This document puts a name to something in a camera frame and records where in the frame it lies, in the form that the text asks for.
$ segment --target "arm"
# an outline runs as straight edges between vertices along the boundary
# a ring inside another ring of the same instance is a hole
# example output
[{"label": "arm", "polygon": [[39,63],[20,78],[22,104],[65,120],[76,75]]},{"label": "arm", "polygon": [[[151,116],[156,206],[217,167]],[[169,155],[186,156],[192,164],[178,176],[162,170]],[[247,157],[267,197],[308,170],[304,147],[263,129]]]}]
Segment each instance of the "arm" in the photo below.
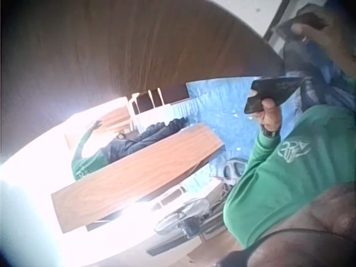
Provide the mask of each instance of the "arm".
[{"label": "arm", "polygon": [[262,101],[263,111],[254,114],[255,119],[261,124],[261,131],[257,136],[254,148],[246,166],[245,173],[258,167],[276,149],[280,143],[279,131],[282,123],[281,109],[276,107],[271,99]]},{"label": "arm", "polygon": [[86,133],[83,135],[83,137],[81,138],[76,151],[74,152],[74,156],[73,156],[73,160],[72,161],[76,161],[76,160],[81,160],[82,159],[82,151],[84,148],[85,143],[88,141],[88,139],[90,138],[91,134],[93,133],[94,130],[98,129],[102,124],[102,121],[96,121],[94,123],[94,125],[92,127],[89,128],[88,131],[86,131]]},{"label": "arm", "polygon": [[266,137],[262,132],[259,132],[246,166],[246,171],[254,169],[263,163],[273,153],[279,143],[280,135]]}]

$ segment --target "leg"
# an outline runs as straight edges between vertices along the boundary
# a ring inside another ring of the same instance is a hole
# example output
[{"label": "leg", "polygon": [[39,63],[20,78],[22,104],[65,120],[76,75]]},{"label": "leg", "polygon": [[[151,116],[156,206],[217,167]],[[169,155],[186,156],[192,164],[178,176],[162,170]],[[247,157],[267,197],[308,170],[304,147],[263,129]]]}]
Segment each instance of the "leg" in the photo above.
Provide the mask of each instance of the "leg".
[{"label": "leg", "polygon": [[296,94],[296,116],[315,105],[343,106],[354,111],[354,96],[327,83],[325,79],[333,77],[333,70],[324,68],[323,72],[321,67],[317,67],[320,62],[315,62],[309,54],[304,43],[285,44],[284,62],[287,74],[305,78]]},{"label": "leg", "polygon": [[107,158],[110,163],[113,163],[123,157],[127,156],[127,150],[129,147],[135,145],[136,142],[132,140],[112,140],[107,146],[104,148]]},{"label": "leg", "polygon": [[142,134],[140,134],[135,141],[140,142],[143,139],[146,139],[149,136],[154,135],[155,133],[157,133],[160,129],[162,129],[165,126],[166,125],[164,122],[158,122],[156,124],[152,124],[149,127],[147,127],[146,131],[144,131]]},{"label": "leg", "polygon": [[164,126],[154,135],[151,135],[140,142],[135,143],[127,149],[127,154],[132,154],[140,149],[148,147],[164,138],[167,138],[177,132],[179,132],[182,128],[184,128],[186,124],[186,120],[184,118],[174,119],[167,126]]}]

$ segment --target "person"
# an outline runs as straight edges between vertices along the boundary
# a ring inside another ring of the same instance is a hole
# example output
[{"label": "person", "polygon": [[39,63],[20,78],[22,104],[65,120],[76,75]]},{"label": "person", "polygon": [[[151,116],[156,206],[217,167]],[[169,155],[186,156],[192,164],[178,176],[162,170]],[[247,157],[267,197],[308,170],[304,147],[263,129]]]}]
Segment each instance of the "person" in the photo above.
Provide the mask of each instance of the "person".
[{"label": "person", "polygon": [[[328,21],[321,31],[303,24],[292,30],[317,43],[354,83],[354,57],[342,45],[337,20]],[[281,109],[271,99],[254,115],[261,131],[224,207],[225,225],[245,249],[216,266],[356,266],[356,125],[348,101],[354,94],[339,90],[346,101],[333,99],[335,88],[315,65],[303,66],[297,71],[312,77],[300,88],[292,132],[281,141]]]},{"label": "person", "polygon": [[100,148],[94,155],[83,159],[82,151],[85,143],[95,129],[102,125],[102,121],[96,121],[84,134],[72,159],[72,172],[75,180],[97,171],[119,159],[122,159],[136,151],[148,147],[166,137],[169,137],[187,124],[186,118],[175,118],[166,126],[164,122],[149,126],[146,131],[135,139],[127,139],[125,135],[118,134],[106,147]]}]

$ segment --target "green shirt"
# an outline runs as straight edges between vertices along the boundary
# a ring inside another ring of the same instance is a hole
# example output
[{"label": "green shirt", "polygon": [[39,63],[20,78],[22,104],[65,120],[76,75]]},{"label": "green shirt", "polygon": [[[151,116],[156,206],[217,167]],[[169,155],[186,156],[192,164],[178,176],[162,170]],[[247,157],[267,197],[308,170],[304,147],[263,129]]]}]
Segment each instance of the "green shirt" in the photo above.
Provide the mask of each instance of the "green shirt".
[{"label": "green shirt", "polygon": [[327,189],[354,181],[355,131],[354,113],[315,106],[283,142],[259,133],[224,207],[226,227],[239,243],[250,246]]},{"label": "green shirt", "polygon": [[104,149],[99,149],[94,155],[83,159],[82,151],[85,143],[93,133],[93,128],[90,128],[79,142],[72,160],[72,172],[74,179],[79,180],[81,177],[95,172],[110,164],[108,156],[106,156]]}]

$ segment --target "black watch strap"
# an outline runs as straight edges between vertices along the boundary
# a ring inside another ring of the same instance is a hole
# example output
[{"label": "black watch strap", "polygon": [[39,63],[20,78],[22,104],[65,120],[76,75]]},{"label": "black watch strap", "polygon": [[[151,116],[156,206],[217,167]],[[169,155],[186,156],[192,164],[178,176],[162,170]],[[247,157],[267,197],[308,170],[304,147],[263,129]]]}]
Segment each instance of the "black watch strap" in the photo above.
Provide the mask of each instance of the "black watch strap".
[{"label": "black watch strap", "polygon": [[270,131],[268,131],[268,130],[265,128],[265,126],[261,125],[262,134],[263,134],[264,136],[266,136],[266,137],[269,137],[269,138],[273,138],[273,137],[275,137],[275,136],[278,136],[279,133],[280,133],[280,128],[281,128],[281,127],[279,127],[277,131],[270,132]]}]

